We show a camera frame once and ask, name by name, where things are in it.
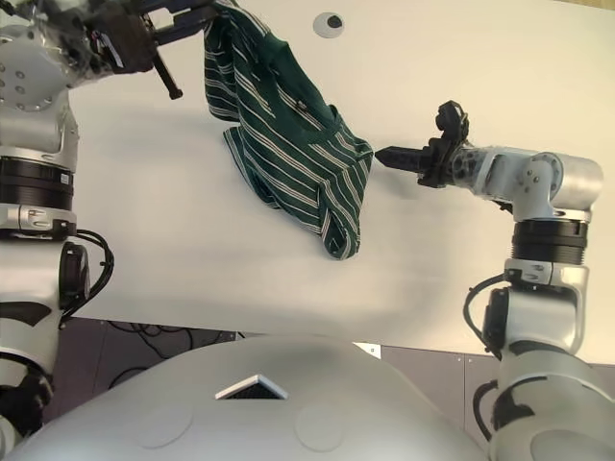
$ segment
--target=white stripe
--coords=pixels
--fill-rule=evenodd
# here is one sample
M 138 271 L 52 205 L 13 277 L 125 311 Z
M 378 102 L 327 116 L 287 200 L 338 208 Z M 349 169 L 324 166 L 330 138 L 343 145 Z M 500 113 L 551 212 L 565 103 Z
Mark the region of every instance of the white stripe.
M 229 99 L 225 99 L 222 98 L 220 96 L 214 96 L 212 94 L 208 94 L 208 99 L 218 99 L 220 101 L 222 101 L 224 104 L 228 104 L 229 106 L 233 107 L 233 108 L 237 108 L 237 104 L 235 103 L 235 101 L 231 101 Z
M 350 241 L 350 238 L 348 238 L 348 233 L 346 231 L 344 231 L 344 233 L 346 234 L 346 248 L 344 249 L 344 253 L 342 253 L 342 256 L 339 258 L 341 259 L 346 259 L 348 257 L 348 255 L 350 254 L 350 250 L 353 247 L 353 244 Z
M 335 158 L 334 156 L 332 156 L 330 153 L 328 153 L 325 149 L 323 149 L 318 144 L 308 144 L 308 146 L 311 148 L 312 151 L 314 151 L 316 154 L 322 156 L 323 158 L 326 158 L 333 165 L 335 165 L 335 166 L 337 166 L 339 168 L 348 168 L 349 165 L 347 165 L 346 163 L 344 163 L 340 159 Z
M 220 65 L 219 68 L 220 68 L 220 72 L 224 75 L 229 75 L 234 72 L 234 66 L 232 63 L 227 64 L 227 65 Z
M 205 58 L 206 60 L 210 60 L 210 61 L 214 61 L 216 64 L 218 63 L 218 56 L 223 56 L 225 55 L 227 52 L 222 50 L 222 51 L 210 51 L 208 49 L 205 50 Z
M 307 211 L 305 211 L 304 209 L 297 208 L 296 206 L 291 205 L 289 202 L 283 201 L 283 203 L 284 203 L 286 206 L 288 206 L 288 207 L 290 207 L 290 208 L 292 208 L 292 209 L 296 209 L 296 210 L 297 210 L 297 211 L 299 211 L 300 213 L 305 214 L 306 216 L 309 216 L 310 218 L 319 219 L 319 218 L 318 218 L 318 216 L 314 216 L 313 214 L 308 213 L 308 212 L 307 212 Z M 300 220 L 300 222 L 301 222 L 301 224 L 303 224 L 303 225 L 304 225 L 304 226 L 306 226 L 306 227 L 310 227 L 310 228 L 316 228 L 316 229 L 318 229 L 318 228 L 317 228 L 316 226 L 314 226 L 313 224 L 310 224 L 310 223 L 305 223 L 304 221 L 301 221 L 301 220 Z
M 333 195 L 333 191 L 331 190 L 331 183 L 326 181 L 324 185 L 325 185 L 325 195 L 327 195 L 327 197 L 329 197 L 329 200 L 331 200 L 333 204 L 337 206 L 338 210 L 348 220 L 350 227 L 353 228 L 353 231 L 355 231 L 355 233 L 357 233 L 357 225 L 355 224 L 353 217 L 350 214 L 348 214 L 348 211 L 346 211 L 346 209 L 337 201 L 337 199 L 335 199 L 335 196 Z
M 306 121 L 307 121 L 307 122 L 308 122 L 308 123 L 309 123 L 312 127 L 314 127 L 314 128 L 315 128 L 315 129 L 317 129 L 317 130 L 322 130 L 322 127 L 321 127 L 321 126 L 319 126 L 318 124 L 314 123 L 314 121 L 313 121 L 313 120 L 310 120 L 310 118 L 309 118 L 309 117 L 307 117 L 307 115 L 306 115 L 306 113 L 305 113 L 305 112 L 303 112 L 303 111 L 301 111 L 301 110 L 298 110 L 298 109 L 297 109 L 297 106 L 296 106 L 295 104 L 293 104 L 293 103 L 291 103 L 290 101 L 288 101 L 288 100 L 284 99 L 283 97 L 281 97 L 280 99 L 282 99 L 282 101 L 283 101 L 283 102 L 284 102 L 287 106 L 289 106 L 291 109 L 293 109 L 293 110 L 295 111 L 295 113 L 297 113 L 297 114 L 299 114 L 301 117 L 303 117 L 303 118 L 304 118 L 304 120 L 306 120 Z
M 347 157 L 347 158 L 349 158 L 350 160 L 352 160 L 352 161 L 353 161 L 353 163 L 357 161 L 357 157 L 356 157 L 356 156 L 351 156 L 350 154 L 348 154 L 348 153 L 346 153 L 346 152 L 340 151 L 340 150 L 339 150 L 339 149 L 337 149 L 335 146 L 333 146 L 333 143 L 332 143 L 332 142 L 330 142 L 330 141 L 329 141 L 329 145 L 330 145 L 331 147 L 333 147 L 333 148 L 334 148 L 334 149 L 335 149 L 338 153 L 340 153 L 342 156 Z
M 360 166 L 361 170 L 363 171 L 363 174 L 365 175 L 365 184 L 367 184 L 367 179 L 369 178 L 369 171 L 367 170 L 367 166 L 365 165 L 365 160 L 362 160 L 358 163 L 358 166 Z
M 372 151 L 372 146 L 370 146 L 367 141 L 357 139 L 356 136 L 350 133 L 350 130 L 348 129 L 345 123 L 342 123 L 342 132 L 344 132 L 344 134 L 346 134 L 348 137 L 353 139 L 356 146 L 367 146 L 369 147 L 369 150 Z
M 306 197 L 305 195 L 300 194 L 294 189 L 291 189 L 286 184 L 284 184 L 282 181 L 276 180 L 271 175 L 269 175 L 269 173 L 267 173 L 265 170 L 260 168 L 260 165 L 258 165 L 258 163 L 252 158 L 250 154 L 248 154 L 247 152 L 244 152 L 244 156 L 246 156 L 246 158 L 248 158 L 251 161 L 252 166 L 258 170 L 261 176 L 263 176 L 269 182 L 271 182 L 276 187 L 278 187 L 280 191 L 284 192 L 286 195 L 290 197 L 293 197 L 294 199 L 297 199 L 299 202 L 302 202 L 308 206 L 311 206 L 314 209 L 318 209 L 318 204 L 316 204 L 314 200 Z
M 303 157 L 309 159 L 311 162 L 316 163 L 318 166 L 320 166 L 322 169 L 326 170 L 328 173 L 330 173 L 333 176 L 333 171 L 331 171 L 330 169 L 328 169 L 327 167 L 325 167 L 324 165 L 321 165 L 320 163 L 314 161 L 313 158 L 308 157 L 308 155 L 306 155 L 305 152 L 303 152 L 301 149 L 299 149 L 297 146 L 295 146 L 292 142 L 290 142 L 288 139 L 286 139 L 285 137 L 283 137 L 281 134 L 279 134 L 278 132 L 276 132 L 273 128 L 271 128 L 271 126 L 265 122 L 262 117 L 260 117 L 257 113 L 255 113 L 253 110 L 251 110 L 250 108 L 248 108 L 245 104 L 243 104 L 242 101 L 239 101 L 239 103 L 241 104 L 241 106 L 243 108 L 245 108 L 246 110 L 248 110 L 250 113 L 252 113 L 258 120 L 260 120 L 263 125 L 265 127 L 267 127 L 269 129 L 269 131 L 273 134 L 275 134 L 279 139 L 281 139 L 282 141 L 284 141 L 287 145 L 289 145 L 290 147 L 292 147 L 295 151 L 297 151 L 299 154 L 301 154 Z M 252 131 L 256 134 L 256 135 L 261 135 L 257 130 L 254 130 L 252 127 L 250 127 L 252 129 Z M 270 139 L 268 139 L 267 137 L 264 137 L 268 142 L 270 142 L 271 144 L 273 144 L 273 147 L 271 148 L 272 151 L 274 151 L 275 153 L 279 154 L 280 157 L 282 157 L 286 163 L 290 163 L 296 166 L 296 168 L 300 171 L 302 171 L 303 173 L 305 173 L 309 178 L 312 178 L 315 181 L 318 182 L 322 182 L 325 179 L 321 178 L 320 176 L 318 176 L 316 173 L 314 173 L 313 171 L 311 171 L 309 168 L 307 168 L 306 166 L 304 166 L 302 163 L 298 162 L 297 160 L 295 160 L 293 157 L 289 156 L 285 151 L 283 151 L 282 149 L 280 149 L 280 147 L 278 147 L 277 144 L 275 144 L 273 141 L 271 141 Z
M 308 224 L 303 221 L 299 221 L 302 226 L 307 228 L 309 231 L 312 231 L 316 234 L 320 234 L 320 228 L 318 226 L 314 226 L 313 224 Z
M 327 232 L 329 232 L 329 224 L 331 223 L 331 212 L 327 208 L 325 210 L 325 220 L 323 222 L 323 240 L 327 236 Z
M 357 204 L 357 215 L 358 215 L 358 212 L 361 208 L 361 199 L 358 197 L 358 192 L 355 189 L 355 186 L 353 185 L 353 182 L 350 178 L 350 174 L 348 173 L 348 170 L 344 170 L 342 172 L 342 177 L 344 178 L 344 182 L 348 186 L 350 193 L 353 195 L 353 198 L 355 199 L 355 203 Z
M 219 115 L 221 117 L 232 117 L 234 120 L 237 120 L 239 118 L 237 116 L 237 112 L 233 112 L 232 110 L 217 108 L 215 106 L 209 106 L 209 111 L 213 115 Z
M 241 57 L 243 58 L 244 61 L 248 62 L 248 59 L 246 58 L 246 55 L 244 55 L 241 50 L 239 50 L 239 48 L 237 48 L 236 46 L 234 46 L 233 44 L 233 49 L 234 51 Z
M 358 213 L 360 211 L 360 206 L 355 206 L 355 205 L 351 204 L 351 200 L 352 199 L 349 200 L 348 197 L 346 197 L 346 194 L 344 193 L 344 190 L 341 187 L 341 184 L 339 183 L 339 178 L 338 177 L 335 177 L 335 187 L 339 191 L 339 195 L 341 195 L 342 199 L 344 199 L 344 202 L 346 202 L 348 204 L 348 208 L 351 209 L 358 216 Z
M 344 139 L 344 136 L 342 136 L 341 133 L 336 133 L 335 138 L 337 139 L 337 142 L 339 142 L 339 145 L 342 146 L 343 148 L 348 149 L 349 151 L 353 151 L 353 152 L 357 151 L 355 149 L 355 146 L 351 146 L 348 142 L 346 142 L 346 139 Z
M 247 142 L 247 140 L 244 140 L 245 145 L 252 151 L 253 154 L 257 155 L 258 158 L 260 158 L 262 161 L 270 164 L 271 166 L 273 166 L 275 169 L 279 170 L 281 173 L 283 173 L 285 176 L 288 176 L 290 179 L 292 179 L 293 181 L 295 181 L 297 184 L 302 185 L 303 187 L 305 187 L 307 190 L 311 190 L 312 192 L 314 192 L 316 190 L 315 187 L 310 187 L 309 185 L 305 184 L 304 182 L 299 181 L 297 178 L 294 178 L 292 176 L 290 176 L 288 173 L 286 173 L 282 168 L 280 168 L 278 165 L 276 165 L 275 163 L 272 163 L 271 161 L 269 161 L 267 158 L 263 157 L 254 147 L 252 147 L 250 145 L 249 142 Z
M 234 162 L 237 164 L 237 167 L 239 168 L 239 171 L 241 172 L 241 176 L 243 176 L 244 180 L 250 183 L 250 180 L 248 179 L 248 172 L 246 171 L 245 165 L 243 164 L 243 161 L 241 160 L 241 157 L 239 156 L 237 145 L 234 142 L 234 138 L 230 130 L 226 130 L 224 132 L 224 138 L 227 141 L 227 145 L 231 149 L 231 154 L 233 155 Z
M 254 86 L 254 84 L 250 82 L 248 79 L 246 79 L 246 77 L 241 72 L 239 72 L 237 69 L 235 69 L 235 77 L 239 85 L 241 85 L 243 89 L 245 89 L 248 93 L 250 93 L 257 100 L 257 102 L 260 104 L 262 109 L 265 112 L 267 112 L 271 117 L 276 118 L 273 112 L 271 111 L 271 109 L 269 108 L 269 104 L 267 104 L 267 101 L 262 96 L 260 96 L 260 93 L 258 93 L 258 90 Z
M 211 86 L 212 88 L 220 88 L 222 91 L 224 91 L 229 96 L 232 96 L 235 99 L 237 97 L 236 93 L 233 93 L 233 91 L 230 88 L 228 88 L 225 84 L 223 84 L 222 82 L 220 82 L 218 80 L 212 80 L 212 79 L 208 79 L 206 77 L 205 78 L 205 85 Z
M 239 12 L 239 13 L 243 14 L 247 19 L 249 19 L 254 24 L 254 26 L 257 29 L 257 31 L 259 31 L 263 36 L 265 36 L 267 34 L 267 32 L 268 32 L 267 27 L 262 22 L 260 22 L 260 20 L 257 17 L 255 17 L 251 13 L 246 12 L 245 10 L 242 10 L 237 5 L 233 5 L 233 4 L 229 3 L 227 0 L 218 0 L 217 3 L 218 3 L 218 5 L 226 7 L 229 10 L 233 10 L 233 11 L 236 11 L 236 12 Z
M 278 92 L 280 93 L 281 99 L 286 103 L 287 106 L 289 106 L 290 108 L 292 108 L 295 112 L 297 112 L 299 115 L 301 115 L 303 118 L 306 119 L 306 121 L 308 121 L 308 123 L 318 129 L 318 130 L 324 130 L 324 126 L 318 121 L 316 120 L 310 113 L 304 112 L 302 110 L 299 110 L 297 108 L 297 100 L 294 99 L 292 96 L 289 96 L 283 89 L 282 87 L 277 84 L 278 87 Z
M 269 151 L 271 151 L 274 155 L 280 157 L 290 166 L 293 166 L 297 171 L 300 171 L 304 175 L 308 176 L 313 181 L 322 181 L 319 179 L 317 175 L 315 175 L 311 170 L 306 168 L 303 164 L 299 163 L 292 157 L 289 157 L 284 151 L 282 151 L 278 146 L 268 137 L 259 133 L 257 130 L 252 128 L 246 120 L 243 118 L 243 115 L 239 114 L 239 120 L 244 128 L 244 130 L 261 146 L 265 147 Z

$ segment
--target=round hole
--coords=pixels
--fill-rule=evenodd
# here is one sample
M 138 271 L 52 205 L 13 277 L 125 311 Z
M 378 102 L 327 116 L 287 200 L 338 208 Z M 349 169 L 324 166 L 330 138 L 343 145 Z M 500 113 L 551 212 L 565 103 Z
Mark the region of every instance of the round hole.
M 314 19 L 314 32 L 322 38 L 337 38 L 344 32 L 344 20 L 335 12 L 323 12 Z
M 342 18 L 339 17 L 337 14 L 330 16 L 329 19 L 327 19 L 327 24 L 332 29 L 339 29 L 344 25 L 344 23 L 342 22 Z

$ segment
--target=shirt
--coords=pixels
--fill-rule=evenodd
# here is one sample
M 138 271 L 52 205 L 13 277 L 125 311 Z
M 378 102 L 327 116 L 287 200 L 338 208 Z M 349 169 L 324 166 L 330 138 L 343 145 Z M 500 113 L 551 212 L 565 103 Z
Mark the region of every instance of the shirt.
M 209 111 L 256 194 L 321 236 L 336 259 L 360 245 L 359 214 L 373 150 L 328 106 L 288 44 L 233 0 L 205 29 Z

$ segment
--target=black ring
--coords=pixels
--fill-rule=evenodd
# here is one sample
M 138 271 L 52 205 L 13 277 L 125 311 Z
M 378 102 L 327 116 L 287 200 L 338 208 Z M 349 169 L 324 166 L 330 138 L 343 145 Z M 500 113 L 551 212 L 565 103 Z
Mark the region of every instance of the black ring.
M 16 158 L 0 158 L 0 203 L 72 209 L 70 171 Z

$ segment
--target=white tabletop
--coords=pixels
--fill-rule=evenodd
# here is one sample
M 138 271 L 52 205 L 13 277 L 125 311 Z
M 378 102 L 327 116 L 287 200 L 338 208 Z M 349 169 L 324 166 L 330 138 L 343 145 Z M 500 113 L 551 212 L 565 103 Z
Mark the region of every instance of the white tabletop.
M 422 147 L 439 135 L 438 106 L 455 99 L 475 144 L 597 160 L 607 181 L 590 229 L 581 356 L 615 363 L 615 12 L 547 0 L 241 4 L 291 43 L 326 100 L 376 149 Z M 341 37 L 313 32 L 321 12 L 343 18 Z M 80 227 L 103 233 L 116 254 L 110 285 L 82 315 L 481 352 L 461 305 L 468 287 L 503 270 L 510 216 L 376 163 L 360 251 L 331 260 L 236 171 L 222 139 L 230 124 L 206 108 L 202 48 L 197 36 L 162 49 L 180 101 L 154 73 L 73 92 L 82 135 L 75 209 Z

